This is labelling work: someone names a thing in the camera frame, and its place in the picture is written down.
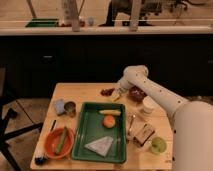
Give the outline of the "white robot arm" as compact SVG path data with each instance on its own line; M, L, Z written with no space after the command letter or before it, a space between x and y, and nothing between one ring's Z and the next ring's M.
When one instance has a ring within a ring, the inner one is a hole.
M213 171L213 105L188 99L148 78L144 65L128 66L115 86L122 95L136 86L173 122L172 171Z

